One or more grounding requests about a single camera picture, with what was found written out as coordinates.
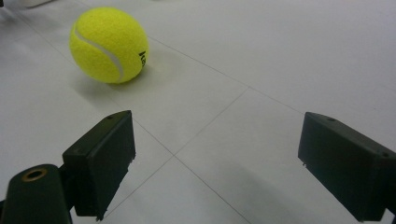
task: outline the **white curved line on ball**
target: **white curved line on ball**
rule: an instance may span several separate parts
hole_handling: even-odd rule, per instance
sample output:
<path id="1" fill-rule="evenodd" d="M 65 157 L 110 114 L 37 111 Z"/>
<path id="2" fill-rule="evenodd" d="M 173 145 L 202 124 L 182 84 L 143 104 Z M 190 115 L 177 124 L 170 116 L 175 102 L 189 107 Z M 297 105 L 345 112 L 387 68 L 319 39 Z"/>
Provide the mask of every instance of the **white curved line on ball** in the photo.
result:
<path id="1" fill-rule="evenodd" d="M 84 36 L 82 36 L 78 30 L 77 27 L 75 27 L 75 35 L 81 39 L 82 41 L 85 41 L 91 45 L 93 45 L 94 47 L 98 48 L 99 50 L 101 50 L 105 55 L 107 55 L 107 57 L 117 66 L 117 68 L 119 69 L 119 73 L 120 73 L 120 77 L 117 80 L 117 82 L 120 82 L 123 78 L 123 69 L 122 69 L 122 65 L 120 63 L 120 60 L 117 58 L 116 55 L 114 55 L 112 52 L 108 51 L 107 49 L 103 48 L 102 46 L 96 44 L 95 42 L 92 42 L 91 40 L 85 38 Z"/>

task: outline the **tennis ball seam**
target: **tennis ball seam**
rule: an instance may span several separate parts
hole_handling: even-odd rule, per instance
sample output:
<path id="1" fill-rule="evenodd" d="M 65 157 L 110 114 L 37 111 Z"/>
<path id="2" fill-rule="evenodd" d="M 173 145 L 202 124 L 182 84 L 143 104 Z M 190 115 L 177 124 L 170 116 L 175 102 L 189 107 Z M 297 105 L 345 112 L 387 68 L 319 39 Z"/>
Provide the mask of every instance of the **tennis ball seam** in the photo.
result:
<path id="1" fill-rule="evenodd" d="M 90 44 L 90 45 L 98 48 L 99 50 L 101 50 L 111 60 L 111 62 L 113 62 L 116 65 L 117 69 L 119 70 L 119 79 L 117 80 L 117 82 L 120 82 L 123 79 L 123 77 L 124 77 L 124 72 L 123 72 L 123 68 L 122 68 L 122 65 L 120 63 L 119 58 L 117 58 L 116 55 L 114 55 L 112 52 L 110 52 L 109 50 L 105 49 L 104 47 L 100 46 L 99 44 L 97 44 L 97 43 L 85 38 L 83 35 L 81 35 L 79 33 L 77 27 L 75 27 L 74 32 L 75 32 L 75 35 L 76 35 L 76 37 L 78 39 L 80 39 L 81 41 L 86 42 L 87 44 Z"/>

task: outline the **black object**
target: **black object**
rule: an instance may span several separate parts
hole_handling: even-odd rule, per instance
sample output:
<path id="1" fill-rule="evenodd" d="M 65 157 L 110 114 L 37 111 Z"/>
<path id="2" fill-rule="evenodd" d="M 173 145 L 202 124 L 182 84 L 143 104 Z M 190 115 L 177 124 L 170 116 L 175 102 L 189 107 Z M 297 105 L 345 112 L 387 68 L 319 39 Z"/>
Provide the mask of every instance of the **black object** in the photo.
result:
<path id="1" fill-rule="evenodd" d="M 396 212 L 396 153 L 320 114 L 307 112 L 298 157 L 358 220 Z"/>
<path id="2" fill-rule="evenodd" d="M 102 220 L 134 157 L 131 111 L 108 116 L 64 152 L 60 168 L 43 164 L 15 175 L 0 223 L 72 223 L 73 206 L 78 216 Z"/>

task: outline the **tennis ball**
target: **tennis ball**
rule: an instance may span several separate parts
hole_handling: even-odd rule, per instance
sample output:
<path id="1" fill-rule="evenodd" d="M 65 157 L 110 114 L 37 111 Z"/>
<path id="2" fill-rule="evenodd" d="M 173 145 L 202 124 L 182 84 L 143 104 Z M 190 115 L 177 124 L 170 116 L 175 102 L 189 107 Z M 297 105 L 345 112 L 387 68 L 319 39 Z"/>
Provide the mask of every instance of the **tennis ball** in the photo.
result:
<path id="1" fill-rule="evenodd" d="M 114 7 L 97 7 L 81 14 L 70 32 L 69 47 L 81 70 L 105 83 L 131 80 L 149 57 L 143 28 Z"/>

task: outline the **yellow tennis ball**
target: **yellow tennis ball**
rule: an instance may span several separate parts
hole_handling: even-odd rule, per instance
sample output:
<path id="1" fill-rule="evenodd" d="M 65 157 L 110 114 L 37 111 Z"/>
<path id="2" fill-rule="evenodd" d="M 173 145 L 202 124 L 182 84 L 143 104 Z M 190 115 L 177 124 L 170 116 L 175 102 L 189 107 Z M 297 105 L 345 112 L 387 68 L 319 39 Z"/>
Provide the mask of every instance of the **yellow tennis ball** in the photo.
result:
<path id="1" fill-rule="evenodd" d="M 97 7 L 80 15 L 69 39 L 77 65 L 105 83 L 136 77 L 149 57 L 149 42 L 140 24 L 114 7 Z"/>

